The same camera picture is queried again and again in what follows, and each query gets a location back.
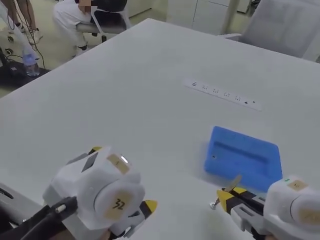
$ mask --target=person's leg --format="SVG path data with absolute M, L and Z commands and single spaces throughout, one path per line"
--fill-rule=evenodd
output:
M 18 3 L 19 9 L 23 17 L 28 23 L 29 28 L 31 30 L 36 30 L 37 26 L 36 26 L 36 20 L 35 20 L 35 13 L 30 0 L 16 0 L 16 2 Z
M 14 22 L 14 24 L 19 28 L 19 30 L 21 32 L 25 32 L 25 28 L 24 26 L 21 24 L 21 22 L 19 22 L 18 20 L 18 15 L 17 15 L 17 8 L 16 5 L 14 3 L 13 0 L 1 0 L 1 2 L 4 4 L 4 6 L 8 9 L 8 15 L 9 17 L 12 19 L 12 21 Z M 8 31 L 10 34 L 13 34 L 14 32 L 12 31 L 12 29 L 15 26 L 9 26 L 8 27 Z
M 39 29 L 37 28 L 34 8 L 32 7 L 30 0 L 16 0 L 16 1 L 30 30 L 30 34 L 27 35 L 29 43 L 37 44 L 40 41 L 40 39 L 43 37 L 43 35 L 40 33 Z
M 57 29 L 74 45 L 78 55 L 87 50 L 84 34 L 77 31 L 77 24 L 90 23 L 91 14 L 82 13 L 74 0 L 57 3 L 53 9 L 53 21 Z

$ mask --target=white power strip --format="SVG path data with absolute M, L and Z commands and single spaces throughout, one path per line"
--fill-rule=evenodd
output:
M 185 80 L 183 84 L 188 88 L 218 97 L 220 99 L 228 100 L 230 102 L 245 106 L 247 108 L 251 108 L 257 111 L 262 110 L 261 104 L 255 100 L 231 93 L 229 91 L 222 90 L 221 88 L 211 86 L 200 81 Z

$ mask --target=blue tray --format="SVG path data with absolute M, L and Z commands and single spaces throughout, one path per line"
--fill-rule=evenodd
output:
M 204 170 L 266 193 L 283 178 L 278 146 L 222 127 L 213 128 Z

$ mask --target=plastic bottle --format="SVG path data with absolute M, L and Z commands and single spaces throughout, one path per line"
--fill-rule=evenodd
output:
M 35 56 L 32 53 L 28 53 L 28 51 L 24 50 L 22 52 L 22 57 L 26 74 L 32 78 L 39 76 L 40 69 Z

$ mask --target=number label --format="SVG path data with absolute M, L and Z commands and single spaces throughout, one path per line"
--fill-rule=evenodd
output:
M 290 188 L 292 188 L 293 190 L 299 192 L 302 189 L 305 189 L 306 187 L 308 187 L 308 184 L 304 183 L 303 181 L 300 180 L 295 180 L 293 182 L 291 182 L 290 184 L 288 184 L 288 186 Z
M 125 205 L 126 203 L 124 201 L 121 201 L 121 199 L 118 198 L 115 202 L 115 206 L 112 209 L 123 210 Z
M 119 220 L 128 206 L 130 205 L 133 196 L 127 191 L 119 191 L 115 194 L 110 207 L 105 211 L 104 217 L 111 220 Z
M 299 216 L 304 224 L 320 225 L 320 211 L 302 208 L 299 211 Z
M 115 154 L 111 154 L 106 159 L 109 160 L 110 163 L 112 163 L 113 166 L 115 166 L 123 175 L 130 170 L 129 166 Z

